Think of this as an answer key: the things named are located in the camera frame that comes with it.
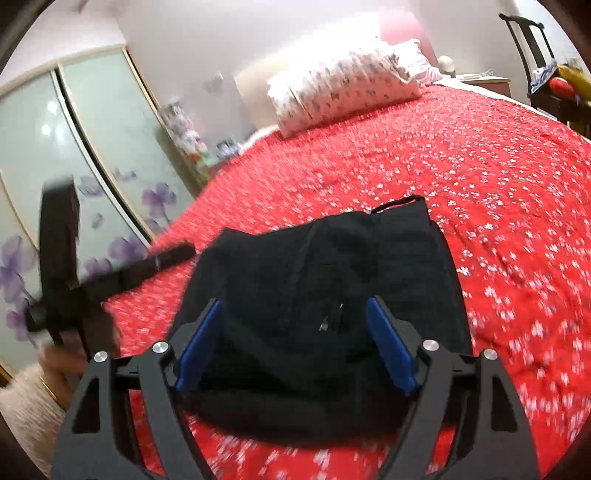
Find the person left hand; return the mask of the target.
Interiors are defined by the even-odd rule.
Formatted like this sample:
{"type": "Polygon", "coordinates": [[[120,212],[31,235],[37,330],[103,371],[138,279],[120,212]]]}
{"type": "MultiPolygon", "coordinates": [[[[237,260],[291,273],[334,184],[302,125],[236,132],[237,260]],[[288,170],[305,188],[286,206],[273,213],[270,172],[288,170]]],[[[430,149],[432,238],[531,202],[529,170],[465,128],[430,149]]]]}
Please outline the person left hand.
{"type": "Polygon", "coordinates": [[[62,335],[63,344],[46,343],[38,349],[40,379],[50,397],[64,410],[75,388],[73,381],[84,374],[88,360],[80,336],[75,331],[62,335]]]}

